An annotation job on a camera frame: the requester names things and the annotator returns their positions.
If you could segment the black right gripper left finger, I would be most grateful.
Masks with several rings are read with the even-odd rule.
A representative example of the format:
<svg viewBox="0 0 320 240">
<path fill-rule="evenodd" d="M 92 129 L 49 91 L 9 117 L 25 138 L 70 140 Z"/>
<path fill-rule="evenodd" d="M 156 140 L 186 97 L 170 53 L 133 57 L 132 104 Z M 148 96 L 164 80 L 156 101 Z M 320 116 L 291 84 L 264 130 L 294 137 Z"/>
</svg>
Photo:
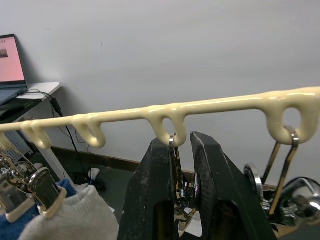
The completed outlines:
<svg viewBox="0 0 320 240">
<path fill-rule="evenodd" d="M 151 141 L 127 186 L 119 240 L 173 240 L 174 185 L 170 148 Z"/>
</svg>

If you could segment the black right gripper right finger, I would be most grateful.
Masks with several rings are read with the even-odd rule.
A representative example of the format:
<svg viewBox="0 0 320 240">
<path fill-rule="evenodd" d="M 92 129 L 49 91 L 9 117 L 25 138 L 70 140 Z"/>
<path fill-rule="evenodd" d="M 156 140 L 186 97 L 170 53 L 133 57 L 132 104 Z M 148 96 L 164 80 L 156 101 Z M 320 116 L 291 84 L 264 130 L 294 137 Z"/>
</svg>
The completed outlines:
<svg viewBox="0 0 320 240">
<path fill-rule="evenodd" d="M 202 240 L 275 240 L 277 237 L 250 182 L 211 136 L 190 133 Z"/>
</svg>

